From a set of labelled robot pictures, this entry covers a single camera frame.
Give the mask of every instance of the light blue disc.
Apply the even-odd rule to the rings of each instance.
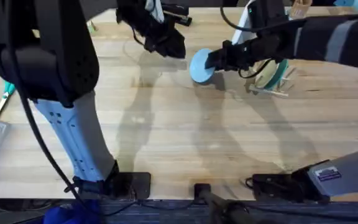
[[[205,63],[208,54],[211,53],[210,49],[201,49],[193,57],[190,62],[190,76],[194,82],[204,83],[208,81],[215,72],[215,68],[205,69]]]

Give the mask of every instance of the black cable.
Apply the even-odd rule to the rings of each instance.
[[[21,224],[21,223],[27,223],[27,222],[29,222],[29,221],[34,221],[34,220],[41,219],[41,218],[43,218],[43,217],[44,217],[44,215],[40,215],[40,216],[37,216],[37,217],[28,218],[28,219],[21,220],[21,221],[18,221],[18,222],[14,222],[14,223],[11,223],[11,224]]]
[[[237,30],[241,30],[241,31],[246,31],[246,32],[253,32],[253,33],[256,33],[256,32],[259,32],[259,31],[262,31],[262,30],[265,30],[265,29],[271,29],[271,28],[274,28],[274,27],[278,27],[278,26],[281,26],[282,24],[285,24],[287,22],[281,22],[281,23],[278,23],[278,24],[274,24],[274,25],[271,25],[271,26],[267,26],[267,27],[261,27],[261,28],[257,28],[257,29],[253,29],[253,28],[245,28],[245,27],[240,27],[240,26],[237,26],[235,25],[234,23],[232,23],[226,16],[226,14],[224,13],[223,11],[223,7],[221,6],[221,16],[222,16],[222,19],[231,27],[237,29]]]
[[[152,10],[150,10],[150,12],[154,11],[154,9],[155,9],[155,2],[156,2],[156,0],[153,1],[153,8],[152,8]]]
[[[132,33],[134,34],[134,39],[135,39],[135,41],[136,41],[138,44],[140,44],[141,46],[144,46],[144,44],[137,38],[136,33],[135,33],[135,28],[132,27],[132,26],[131,26],[131,28],[132,28]]]
[[[252,208],[254,210],[259,210],[261,212],[269,212],[269,213],[279,213],[284,215],[296,215],[302,217],[313,217],[313,218],[325,218],[325,219],[332,219],[344,222],[358,222],[358,217],[346,217],[346,216],[337,216],[337,215],[325,215],[325,214],[318,214],[318,213],[309,213],[309,212],[296,212],[296,211],[285,211],[285,210],[276,210],[271,208],[261,208],[255,205],[250,205],[248,203],[242,203],[247,208]]]
[[[25,115],[27,116],[27,119],[29,120],[29,124],[30,127],[34,133],[35,138],[38,141],[38,144],[41,147],[42,152],[45,154],[46,158],[48,159],[49,163],[51,163],[52,167],[55,169],[55,171],[58,173],[58,175],[60,176],[60,178],[64,181],[64,183],[67,185],[68,189],[72,192],[74,198],[81,204],[81,206],[86,210],[89,211],[95,215],[98,216],[102,216],[102,217],[108,217],[111,215],[115,215],[117,214],[117,212],[112,212],[109,214],[102,214],[99,212],[95,212],[92,209],[89,209],[85,202],[82,200],[82,198],[80,197],[80,195],[77,193],[77,191],[75,190],[74,186],[71,184],[71,182],[68,180],[67,176],[64,174],[64,172],[62,171],[62,169],[59,167],[59,165],[56,163],[55,159],[53,158],[53,156],[51,155],[48,147],[46,146],[44,139],[42,138],[42,135],[38,129],[37,123],[35,122],[34,116],[31,112],[31,108],[29,105],[29,102],[27,100],[26,97],[26,93],[25,91],[22,89],[23,85],[23,81],[21,80],[20,76],[19,76],[19,65],[17,62],[17,57],[16,57],[16,53],[14,50],[14,46],[13,46],[13,26],[12,26],[12,22],[13,22],[13,6],[12,6],[12,1],[13,0],[7,0],[5,2],[5,12],[6,12],[6,30],[7,30],[7,50],[9,52],[9,56],[12,60],[12,73],[13,75],[13,79],[14,79],[14,83],[18,84],[16,85],[16,89],[19,93],[23,108],[24,108],[24,112]],[[135,203],[131,203],[129,205],[126,205],[125,207],[123,207],[124,209],[129,208],[130,206],[132,206]]]
[[[265,69],[265,67],[267,66],[267,64],[269,64],[269,62],[271,62],[273,59],[268,59],[255,73],[253,73],[252,75],[249,75],[247,77],[243,77],[242,74],[241,74],[241,68],[239,69],[239,76],[241,78],[254,78],[256,77],[257,75],[259,75],[260,72],[263,71],[263,69]]]
[[[147,205],[143,201],[140,201],[140,200],[138,200],[138,202],[137,202],[137,204],[140,205],[141,207],[152,208],[152,209],[156,209],[156,210],[164,210],[164,211],[186,210],[187,208],[190,208],[191,206],[193,206],[194,203],[195,203],[194,201],[191,201],[189,204],[187,204],[185,206],[169,208],[169,207],[158,207],[158,206],[154,206],[154,205]]]

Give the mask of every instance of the green object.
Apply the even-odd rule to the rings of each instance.
[[[8,96],[12,95],[15,92],[15,85],[5,81],[5,89],[4,95],[2,96],[3,99],[8,98]]]

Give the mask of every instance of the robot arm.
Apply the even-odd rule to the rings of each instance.
[[[174,27],[177,20],[162,14],[159,0],[119,0],[117,20],[145,36],[148,51],[185,56],[184,37]],[[133,198],[135,191],[138,199],[149,196],[150,174],[120,172],[104,141],[93,91],[98,58],[78,0],[0,0],[0,76],[15,84],[25,108],[29,109],[27,99],[32,100],[52,125],[74,167],[74,186],[80,193]],[[36,124],[31,126],[40,136]],[[41,144],[42,137],[37,139],[68,184]]]
[[[242,44],[223,42],[205,69],[238,70],[272,58],[319,60],[358,67],[358,15],[308,17],[272,25]]]
[[[283,10],[273,14],[284,15]],[[308,17],[276,23],[275,20],[283,17],[260,17],[252,13],[249,17],[257,37],[241,44],[223,42],[222,49],[208,54],[206,71],[210,68],[237,71],[270,58],[278,62],[289,58],[358,67],[358,15]],[[292,174],[254,174],[248,181],[252,181],[257,200],[282,198],[325,203],[332,196],[358,192],[358,152],[304,167]]]

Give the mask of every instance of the black mount bracket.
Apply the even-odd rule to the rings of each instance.
[[[148,172],[120,172],[117,161],[105,181],[90,182],[78,177],[73,185],[84,198],[148,199],[150,196],[151,174]]]
[[[320,194],[308,176],[308,171],[315,165],[317,164],[301,168],[292,174],[254,174],[252,190],[255,199],[258,201],[284,199],[296,203],[307,201],[328,203],[329,197]]]

